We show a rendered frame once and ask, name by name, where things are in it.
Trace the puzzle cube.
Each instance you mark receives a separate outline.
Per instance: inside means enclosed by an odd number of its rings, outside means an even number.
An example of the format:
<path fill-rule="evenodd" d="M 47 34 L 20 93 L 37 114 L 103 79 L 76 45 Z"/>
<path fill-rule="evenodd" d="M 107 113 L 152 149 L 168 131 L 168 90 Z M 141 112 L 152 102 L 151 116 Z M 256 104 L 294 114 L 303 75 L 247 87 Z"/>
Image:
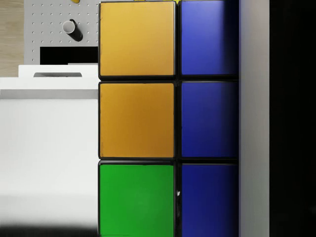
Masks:
<path fill-rule="evenodd" d="M 238 237 L 238 18 L 99 4 L 98 237 Z"/>

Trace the white drawer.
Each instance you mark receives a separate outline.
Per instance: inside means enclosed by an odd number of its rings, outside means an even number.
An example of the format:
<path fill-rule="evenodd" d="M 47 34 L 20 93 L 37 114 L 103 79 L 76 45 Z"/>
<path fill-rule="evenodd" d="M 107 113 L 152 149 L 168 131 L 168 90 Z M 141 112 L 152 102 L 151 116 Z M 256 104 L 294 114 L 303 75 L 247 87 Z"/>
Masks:
<path fill-rule="evenodd" d="M 0 77 L 0 237 L 97 236 L 97 66 Z"/>

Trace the black mug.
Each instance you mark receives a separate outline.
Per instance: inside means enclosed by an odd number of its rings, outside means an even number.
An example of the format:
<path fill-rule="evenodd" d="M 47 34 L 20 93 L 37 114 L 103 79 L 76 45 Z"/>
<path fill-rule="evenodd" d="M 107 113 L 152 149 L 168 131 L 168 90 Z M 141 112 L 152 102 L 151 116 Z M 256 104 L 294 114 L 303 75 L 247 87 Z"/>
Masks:
<path fill-rule="evenodd" d="M 80 42 L 83 39 L 82 32 L 78 28 L 74 19 L 65 21 L 62 25 L 62 29 L 68 36 L 77 42 Z"/>

